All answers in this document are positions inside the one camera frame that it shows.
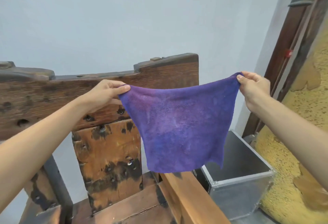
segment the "yellow surface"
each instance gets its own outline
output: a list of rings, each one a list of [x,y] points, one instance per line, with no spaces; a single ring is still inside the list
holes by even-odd
[[[320,85],[311,86],[310,90],[305,86],[289,91],[283,104],[328,131],[328,21],[304,67],[313,65],[319,78],[306,72],[311,69],[302,68],[293,86],[299,89],[302,87],[295,86],[296,83],[311,80],[321,81]],[[300,176],[299,162],[266,126],[258,134],[255,149],[278,172],[275,184],[261,202],[264,211],[282,224],[328,224],[328,212],[312,211],[304,205],[300,191],[293,184],[294,177]]]

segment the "left hand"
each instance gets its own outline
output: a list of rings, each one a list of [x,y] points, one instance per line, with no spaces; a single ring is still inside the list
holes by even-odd
[[[87,107],[88,113],[95,112],[107,104],[121,105],[115,97],[130,90],[129,85],[121,81],[102,80],[93,89],[75,100]]]

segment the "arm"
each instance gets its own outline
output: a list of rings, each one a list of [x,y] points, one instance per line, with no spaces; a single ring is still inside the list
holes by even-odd
[[[306,121],[270,97],[270,82],[250,72],[238,77],[248,109],[255,113],[279,140],[328,190],[328,133]]]
[[[80,118],[106,104],[121,104],[113,97],[130,89],[128,85],[122,85],[121,81],[103,80],[88,93],[0,145],[0,213],[42,167]]]

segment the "microfiber cloth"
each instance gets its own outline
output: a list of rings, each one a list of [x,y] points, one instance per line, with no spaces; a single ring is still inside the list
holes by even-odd
[[[222,167],[240,87],[238,74],[186,88],[131,86],[119,96],[140,132],[149,170],[192,171],[210,161]]]

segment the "white wall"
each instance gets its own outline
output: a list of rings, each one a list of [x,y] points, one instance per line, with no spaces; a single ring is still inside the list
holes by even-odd
[[[285,14],[288,2],[0,0],[0,58],[66,75],[131,70],[154,56],[194,52],[200,83],[207,83],[268,62],[271,54],[263,58],[260,52],[273,16]],[[284,5],[277,11],[279,3]],[[274,25],[276,32],[282,23],[283,18]],[[275,41],[266,46],[273,49]],[[242,107],[239,95],[232,129],[244,124],[238,122],[248,114],[240,116]],[[86,198],[70,137],[54,157],[72,200]]]

